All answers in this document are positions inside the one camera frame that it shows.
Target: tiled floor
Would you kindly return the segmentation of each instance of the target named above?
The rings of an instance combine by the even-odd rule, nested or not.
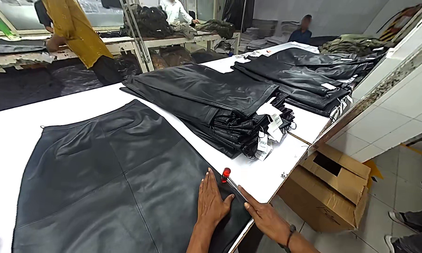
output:
[[[369,191],[370,199],[358,231],[338,234],[312,230],[283,200],[275,196],[271,204],[286,221],[295,224],[300,233],[314,243],[321,253],[389,253],[383,237],[411,235],[413,232],[388,217],[388,211],[422,210],[422,156],[404,146],[397,146],[374,158],[383,180]],[[274,241],[266,236],[258,253],[283,253]]]

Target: bracelet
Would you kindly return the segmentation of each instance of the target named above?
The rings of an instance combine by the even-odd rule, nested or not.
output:
[[[280,247],[282,247],[287,253],[291,253],[291,250],[289,249],[289,241],[291,240],[291,236],[293,236],[293,233],[295,232],[295,231],[297,231],[297,228],[294,226],[294,225],[291,225],[290,227],[289,227],[289,231],[290,231],[290,233],[289,233],[289,236],[287,237],[287,242],[286,242],[286,246],[283,246],[283,245],[281,245],[281,244],[278,244],[278,245],[280,245]]]

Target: open cardboard box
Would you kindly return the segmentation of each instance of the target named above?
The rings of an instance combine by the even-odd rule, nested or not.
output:
[[[370,168],[328,146],[299,162],[278,195],[319,232],[359,228],[366,207]]]

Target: person in white shirt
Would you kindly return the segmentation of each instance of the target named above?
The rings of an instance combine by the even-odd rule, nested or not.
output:
[[[197,24],[197,19],[192,17],[186,12],[183,5],[178,0],[161,0],[161,8],[167,13],[167,22],[171,24],[175,20],[180,20],[180,15],[189,24]]]

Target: mustard yellow kurta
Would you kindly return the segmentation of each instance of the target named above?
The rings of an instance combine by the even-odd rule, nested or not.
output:
[[[67,39],[69,48],[87,68],[102,55],[113,57],[75,0],[43,0],[43,3],[53,20],[55,33]]]

